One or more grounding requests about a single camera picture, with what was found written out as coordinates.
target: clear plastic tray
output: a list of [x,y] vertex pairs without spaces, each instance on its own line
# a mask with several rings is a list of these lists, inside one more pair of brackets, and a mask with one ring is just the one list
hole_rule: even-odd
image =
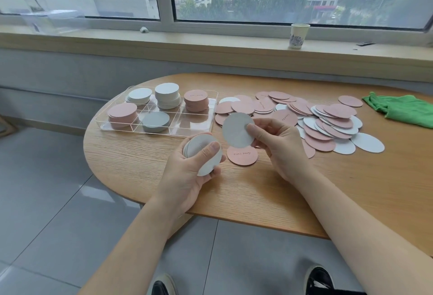
[[[124,103],[129,92],[138,88],[147,87],[155,92],[154,87],[150,86],[131,86],[126,91],[118,95],[115,100],[107,106],[99,115],[96,116],[96,123],[103,131],[115,131],[115,132],[131,132],[131,133],[142,133],[142,134],[161,134],[161,135],[173,135],[173,136],[192,136],[203,132],[210,132],[212,124],[214,122],[214,111],[217,104],[218,92],[208,91],[209,106],[208,109],[200,112],[191,112],[185,108],[185,101],[182,96],[182,103],[180,106],[173,109],[160,109],[157,105],[155,95],[152,94],[149,103],[138,106],[137,115],[138,118],[132,124],[124,124],[124,127],[113,128],[111,123],[108,121],[108,110],[111,107]],[[166,126],[162,132],[152,133],[144,130],[141,121],[143,117],[151,111],[163,111],[170,116],[169,126]]]

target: paper cup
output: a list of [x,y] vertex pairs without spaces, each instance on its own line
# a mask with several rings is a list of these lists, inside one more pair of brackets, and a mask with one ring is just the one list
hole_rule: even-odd
[[289,47],[300,49],[302,44],[304,44],[308,28],[310,28],[309,24],[292,24],[290,30]]

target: tile grout line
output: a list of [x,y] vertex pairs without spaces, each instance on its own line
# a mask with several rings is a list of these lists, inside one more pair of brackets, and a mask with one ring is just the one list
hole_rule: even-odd
[[21,254],[24,253],[24,251],[30,246],[31,243],[33,243],[33,241],[35,241],[35,239],[41,234],[42,231],[45,230],[45,228],[50,224],[51,221],[53,221],[53,219],[57,216],[57,214],[60,213],[60,211],[69,203],[69,201],[71,199],[73,199],[73,197],[80,191],[80,189],[83,187],[83,185],[85,185],[87,183],[87,181],[90,180],[90,178],[93,176],[92,175],[78,188],[78,190],[76,192],[74,192],[74,194],[71,196],[71,198],[68,199],[68,201],[62,206],[62,208],[60,210],[58,210],[58,212],[51,218],[50,221],[48,221],[48,223],[42,228],[42,230],[40,232],[38,232],[38,234],[31,240],[31,242],[21,251],[21,253],[19,253],[19,255],[16,257],[16,259],[14,259],[12,261],[12,263],[10,265],[13,265],[15,263],[16,260],[18,260],[18,258],[21,256]]
[[77,286],[77,285],[71,284],[70,282],[63,281],[63,280],[60,280],[60,279],[56,279],[56,278],[53,278],[53,277],[50,277],[50,276],[44,275],[44,274],[42,274],[42,273],[35,272],[35,271],[32,271],[32,270],[29,270],[29,269],[23,268],[23,267],[21,267],[21,266],[11,265],[10,267],[14,267],[14,268],[17,268],[17,269],[20,269],[20,270],[23,270],[23,271],[26,271],[26,272],[29,272],[29,273],[33,273],[33,274],[38,275],[38,276],[41,276],[41,277],[45,277],[45,278],[48,278],[48,279],[51,279],[51,280],[55,280],[55,281],[61,282],[62,284],[67,284],[67,285],[69,285],[69,286],[73,286],[73,287],[75,287],[75,288],[81,289],[80,286]]
[[217,236],[216,232],[217,232],[217,230],[218,230],[218,224],[219,224],[219,219],[218,219],[218,221],[217,221],[217,225],[216,225],[217,227],[215,228],[214,242],[212,243],[212,249],[211,249],[211,251],[210,251],[209,264],[207,265],[206,278],[205,278],[205,280],[204,280],[204,287],[203,287],[203,294],[202,294],[202,295],[204,295],[204,290],[206,289],[207,275],[208,275],[208,273],[209,273],[210,260],[212,259],[212,253],[214,252],[214,244],[215,244],[215,238],[216,238],[216,236]]

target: window sill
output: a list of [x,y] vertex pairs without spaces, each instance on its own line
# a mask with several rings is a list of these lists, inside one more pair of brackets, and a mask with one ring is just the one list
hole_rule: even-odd
[[433,82],[433,48],[419,46],[306,40],[294,50],[283,38],[107,29],[41,36],[25,26],[0,25],[0,47]]

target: wooden tabletop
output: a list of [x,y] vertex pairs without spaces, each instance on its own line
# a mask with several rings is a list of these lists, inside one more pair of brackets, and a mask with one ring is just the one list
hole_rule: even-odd
[[[171,75],[140,85],[165,82],[179,84],[181,95],[205,89],[218,91],[219,98],[237,94],[253,98],[259,91],[277,90],[317,104],[337,103],[340,95],[361,98],[370,91],[377,95],[413,94],[383,86],[214,73]],[[416,96],[433,102],[429,96]],[[317,151],[311,161],[361,207],[433,256],[433,130],[387,120],[366,104],[356,109],[364,123],[362,131],[380,139],[385,151],[373,154],[357,149],[348,156]],[[214,123],[212,133],[225,152],[228,144],[221,127]],[[84,136],[84,153],[92,172],[108,188],[145,203],[182,139],[101,131],[93,119]],[[221,166],[221,177],[203,185],[189,213],[327,238],[306,201],[274,171],[263,150],[252,166],[236,166],[230,161]]]

